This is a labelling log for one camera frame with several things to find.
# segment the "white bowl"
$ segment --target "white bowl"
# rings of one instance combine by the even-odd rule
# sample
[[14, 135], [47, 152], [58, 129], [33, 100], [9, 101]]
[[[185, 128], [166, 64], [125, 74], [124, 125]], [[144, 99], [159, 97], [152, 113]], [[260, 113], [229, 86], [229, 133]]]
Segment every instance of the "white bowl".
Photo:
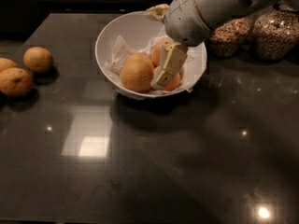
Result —
[[95, 58], [103, 74], [116, 87], [117, 92], [122, 95], [142, 100], [146, 98], [158, 98], [174, 95], [183, 91], [191, 91], [199, 78], [206, 70], [206, 47], [202, 43], [195, 48], [189, 48], [188, 59], [190, 62], [183, 64], [182, 84], [184, 89], [176, 89], [162, 94], [138, 93], [125, 89], [115, 77], [109, 75], [107, 64], [111, 63], [112, 49], [116, 40], [121, 35], [131, 49], [141, 50], [145, 48], [150, 40], [157, 35], [161, 35], [164, 25], [158, 21], [150, 21], [143, 16], [142, 11], [132, 12], [118, 17], [110, 22], [97, 37], [95, 43]]

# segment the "orange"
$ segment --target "orange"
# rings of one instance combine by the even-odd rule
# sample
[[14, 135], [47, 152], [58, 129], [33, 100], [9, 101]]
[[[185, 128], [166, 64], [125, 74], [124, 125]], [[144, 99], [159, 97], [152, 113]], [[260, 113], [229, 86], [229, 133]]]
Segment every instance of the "orange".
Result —
[[162, 47], [170, 47], [173, 44], [173, 41], [170, 38], [166, 38], [156, 44], [156, 46], [153, 48], [151, 53], [151, 59], [155, 66], [159, 66], [160, 63], [160, 50]]
[[[157, 72], [158, 69], [159, 67], [156, 67], [153, 72], [154, 73]], [[177, 87], [179, 87], [179, 85], [180, 85], [180, 74], [179, 72], [177, 72], [174, 78], [164, 88], [160, 89], [160, 91], [173, 91]]]
[[144, 60], [132, 59], [126, 62], [121, 73], [121, 84], [130, 91], [145, 93], [150, 91], [153, 70]]
[[19, 67], [8, 68], [0, 73], [0, 91], [9, 97], [23, 97], [33, 86], [31, 75]]
[[18, 67], [18, 65], [10, 59], [0, 58], [0, 73], [11, 67]]
[[44, 48], [32, 47], [23, 55], [25, 66], [33, 73], [46, 73], [53, 67], [52, 54]]
[[145, 53], [141, 53], [141, 52], [133, 53], [131, 56], [128, 57], [127, 62], [131, 60], [144, 60], [152, 70], [155, 68], [153, 61]]

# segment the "robotic arm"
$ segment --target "robotic arm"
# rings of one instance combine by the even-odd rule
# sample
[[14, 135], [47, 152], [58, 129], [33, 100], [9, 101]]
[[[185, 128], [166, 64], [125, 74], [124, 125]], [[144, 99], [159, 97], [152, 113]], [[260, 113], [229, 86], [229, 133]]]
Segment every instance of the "robotic arm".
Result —
[[[187, 47], [201, 44], [213, 31], [228, 20], [245, 17], [276, 3], [278, 0], [174, 0], [167, 8], [163, 22], [166, 34], [174, 39], [170, 49], [161, 51], [162, 67], [151, 86], [165, 86], [185, 62]], [[299, 9], [299, 0], [285, 0]]]

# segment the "jar lid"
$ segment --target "jar lid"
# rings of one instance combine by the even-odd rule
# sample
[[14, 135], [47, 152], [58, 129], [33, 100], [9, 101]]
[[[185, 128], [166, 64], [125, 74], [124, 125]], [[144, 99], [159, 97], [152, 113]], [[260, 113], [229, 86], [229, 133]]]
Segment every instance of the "jar lid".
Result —
[[284, 13], [288, 13], [288, 14], [295, 14], [295, 15], [299, 15], [299, 11], [295, 10], [292, 6], [290, 6], [287, 2], [285, 1], [279, 1], [277, 3], [275, 3], [273, 5], [273, 9], [277, 10], [277, 11], [281, 11]]

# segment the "jar of grains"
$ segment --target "jar of grains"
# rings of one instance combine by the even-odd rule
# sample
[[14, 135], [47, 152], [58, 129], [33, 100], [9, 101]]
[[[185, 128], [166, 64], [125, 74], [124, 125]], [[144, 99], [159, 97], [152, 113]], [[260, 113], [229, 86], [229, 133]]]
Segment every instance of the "jar of grains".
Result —
[[235, 55], [247, 38], [252, 20], [250, 17], [227, 21], [215, 29], [207, 41], [209, 52], [220, 58]]
[[285, 1], [273, 5], [254, 23], [251, 52], [266, 61], [286, 56], [299, 41], [299, 11]]

